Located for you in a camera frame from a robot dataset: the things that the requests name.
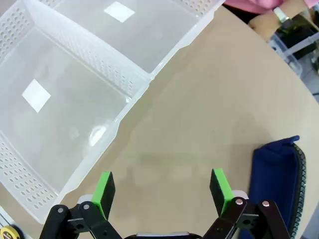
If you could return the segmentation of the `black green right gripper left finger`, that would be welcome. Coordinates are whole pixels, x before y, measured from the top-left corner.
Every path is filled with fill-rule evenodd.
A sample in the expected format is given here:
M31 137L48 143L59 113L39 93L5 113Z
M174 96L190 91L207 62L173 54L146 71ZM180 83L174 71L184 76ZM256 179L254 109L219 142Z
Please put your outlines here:
M121 236L108 220L115 183L112 172L103 172L92 199L73 208L55 205L51 208L41 239L77 239L81 233L90 233L94 239L120 239Z

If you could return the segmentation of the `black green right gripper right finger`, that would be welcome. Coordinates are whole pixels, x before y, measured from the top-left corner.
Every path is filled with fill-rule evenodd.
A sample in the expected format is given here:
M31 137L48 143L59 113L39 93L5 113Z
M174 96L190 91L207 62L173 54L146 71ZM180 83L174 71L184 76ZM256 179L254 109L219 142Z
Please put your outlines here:
M290 235L273 200L254 203L234 196L221 168L213 168L209 184L218 218L204 239L230 239L237 229L246 229L255 239L289 239Z

